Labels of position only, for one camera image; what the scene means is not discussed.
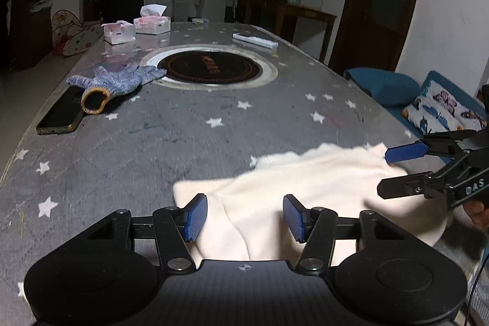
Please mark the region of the person's right hand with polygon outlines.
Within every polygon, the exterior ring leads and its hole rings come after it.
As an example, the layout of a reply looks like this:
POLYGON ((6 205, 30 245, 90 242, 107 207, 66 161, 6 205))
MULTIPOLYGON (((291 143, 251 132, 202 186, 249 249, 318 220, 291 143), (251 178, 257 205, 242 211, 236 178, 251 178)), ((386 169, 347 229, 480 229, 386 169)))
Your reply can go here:
POLYGON ((480 200, 471 200, 463 205, 465 213, 469 216, 472 224, 479 229, 489 226, 489 209, 480 200))

